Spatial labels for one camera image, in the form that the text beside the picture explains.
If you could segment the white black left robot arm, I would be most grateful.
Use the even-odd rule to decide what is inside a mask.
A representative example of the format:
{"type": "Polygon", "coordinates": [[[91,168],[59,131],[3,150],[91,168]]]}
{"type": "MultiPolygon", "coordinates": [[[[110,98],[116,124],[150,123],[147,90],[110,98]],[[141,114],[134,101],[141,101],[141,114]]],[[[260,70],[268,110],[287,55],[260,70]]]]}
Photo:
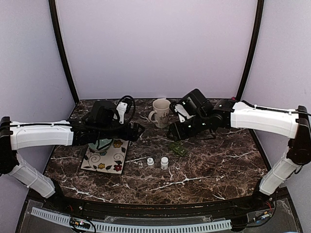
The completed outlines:
{"type": "Polygon", "coordinates": [[[58,182],[44,176],[17,153],[19,149],[40,146],[82,146],[96,144],[102,139],[137,141],[145,128],[132,122],[136,104],[129,96],[117,104],[107,100],[94,102],[81,119],[56,122],[21,123],[5,116],[0,121],[0,173],[8,174],[39,193],[57,211],[69,207],[58,182]]]}

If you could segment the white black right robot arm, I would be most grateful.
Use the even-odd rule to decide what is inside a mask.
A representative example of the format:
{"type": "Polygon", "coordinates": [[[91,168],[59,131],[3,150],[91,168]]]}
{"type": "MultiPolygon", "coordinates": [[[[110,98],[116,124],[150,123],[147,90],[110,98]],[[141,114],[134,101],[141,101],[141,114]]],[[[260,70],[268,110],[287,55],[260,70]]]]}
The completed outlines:
{"type": "Polygon", "coordinates": [[[194,89],[179,101],[170,104],[179,120],[169,125],[167,137],[185,140],[218,128],[252,129],[285,136],[288,147],[273,168],[261,179],[258,192],[248,199],[248,207],[259,210],[267,196],[298,168],[311,161],[311,126],[304,106],[297,109],[277,109],[252,105],[246,101],[222,99],[211,103],[199,89],[194,89]]]}

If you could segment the green weekly pill organizer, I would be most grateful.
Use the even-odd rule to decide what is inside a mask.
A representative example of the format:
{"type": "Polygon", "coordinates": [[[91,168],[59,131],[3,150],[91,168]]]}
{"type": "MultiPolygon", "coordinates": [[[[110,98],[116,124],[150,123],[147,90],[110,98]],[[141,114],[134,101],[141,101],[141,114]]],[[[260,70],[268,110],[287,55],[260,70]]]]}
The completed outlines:
{"type": "Polygon", "coordinates": [[[173,142],[169,145],[170,150],[179,156],[185,156],[187,154],[187,150],[179,143],[173,142]]]}

